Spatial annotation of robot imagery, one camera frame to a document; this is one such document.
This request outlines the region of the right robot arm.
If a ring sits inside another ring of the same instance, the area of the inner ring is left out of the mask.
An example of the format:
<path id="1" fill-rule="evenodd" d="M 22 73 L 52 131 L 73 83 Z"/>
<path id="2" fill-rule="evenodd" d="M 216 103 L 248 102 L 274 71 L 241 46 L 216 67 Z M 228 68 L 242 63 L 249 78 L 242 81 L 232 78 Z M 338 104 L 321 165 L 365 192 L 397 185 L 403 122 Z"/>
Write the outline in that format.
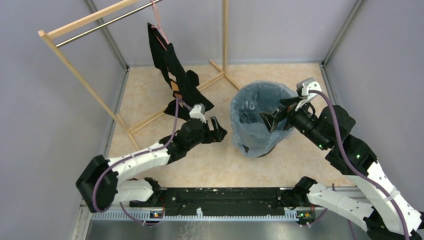
<path id="1" fill-rule="evenodd" d="M 306 97 L 282 99 L 271 113 L 262 112 L 267 128 L 296 129 L 319 149 L 325 159 L 347 176 L 366 197 L 357 201 L 326 189 L 310 177 L 296 184 L 293 200 L 299 206 L 319 205 L 356 224 L 373 240 L 419 240 L 424 214 L 414 209 L 388 179 L 377 155 L 363 140 L 353 136 L 355 120 L 339 105 L 326 100 L 320 115 Z"/>

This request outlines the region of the black trash bin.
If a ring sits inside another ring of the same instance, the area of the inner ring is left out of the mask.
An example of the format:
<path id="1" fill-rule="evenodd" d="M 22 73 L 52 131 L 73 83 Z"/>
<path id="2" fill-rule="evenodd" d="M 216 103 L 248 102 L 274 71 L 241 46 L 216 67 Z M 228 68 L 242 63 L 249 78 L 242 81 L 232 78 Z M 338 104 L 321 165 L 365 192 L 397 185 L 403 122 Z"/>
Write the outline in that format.
<path id="1" fill-rule="evenodd" d="M 268 150 L 267 152 L 265 152 L 265 153 L 263 153 L 263 154 L 261 154 L 261 155 L 256 156 L 255 158 L 262 158 L 262 157 L 267 156 L 268 154 L 270 154 L 270 153 L 274 150 L 274 148 L 275 148 L 275 146 L 274 146 L 274 147 L 272 147 L 272 148 L 271 148 L 270 150 Z"/>

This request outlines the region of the blue plastic trash bag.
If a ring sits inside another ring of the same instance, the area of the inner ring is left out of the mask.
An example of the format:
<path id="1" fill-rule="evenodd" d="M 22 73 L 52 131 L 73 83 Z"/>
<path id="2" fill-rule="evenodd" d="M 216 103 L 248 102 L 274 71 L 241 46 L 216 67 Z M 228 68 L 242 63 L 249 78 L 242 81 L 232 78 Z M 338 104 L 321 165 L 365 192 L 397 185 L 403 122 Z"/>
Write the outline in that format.
<path id="1" fill-rule="evenodd" d="M 241 88 L 230 103 L 232 142 L 248 158 L 256 158 L 287 138 L 293 128 L 284 131 L 285 120 L 269 132 L 259 113 L 272 114 L 280 99 L 298 94 L 283 83 L 254 81 Z"/>

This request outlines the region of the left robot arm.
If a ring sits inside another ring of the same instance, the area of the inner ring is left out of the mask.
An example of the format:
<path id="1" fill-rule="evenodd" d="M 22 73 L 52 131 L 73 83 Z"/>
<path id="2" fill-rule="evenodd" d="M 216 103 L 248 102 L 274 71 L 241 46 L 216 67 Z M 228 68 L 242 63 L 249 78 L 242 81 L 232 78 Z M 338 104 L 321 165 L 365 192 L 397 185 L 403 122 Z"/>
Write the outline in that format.
<path id="1" fill-rule="evenodd" d="M 103 213 L 112 205 L 130 201 L 154 207 L 161 198 L 157 182 L 132 177 L 174 163 L 197 145 L 220 143 L 227 133 L 214 116 L 208 121 L 190 118 L 175 133 L 150 147 L 119 157 L 93 157 L 77 179 L 76 188 L 91 213 Z"/>

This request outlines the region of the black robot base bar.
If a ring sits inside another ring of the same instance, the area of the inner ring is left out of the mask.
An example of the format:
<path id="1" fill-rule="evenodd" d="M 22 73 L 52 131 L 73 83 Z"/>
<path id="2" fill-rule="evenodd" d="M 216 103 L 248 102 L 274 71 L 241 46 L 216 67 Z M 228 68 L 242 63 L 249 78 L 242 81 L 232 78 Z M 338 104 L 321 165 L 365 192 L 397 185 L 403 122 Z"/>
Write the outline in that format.
<path id="1" fill-rule="evenodd" d="M 283 216 L 297 207 L 311 207 L 304 192 L 280 187 L 162 188 L 146 202 L 132 200 L 131 208 L 158 208 L 167 217 Z"/>

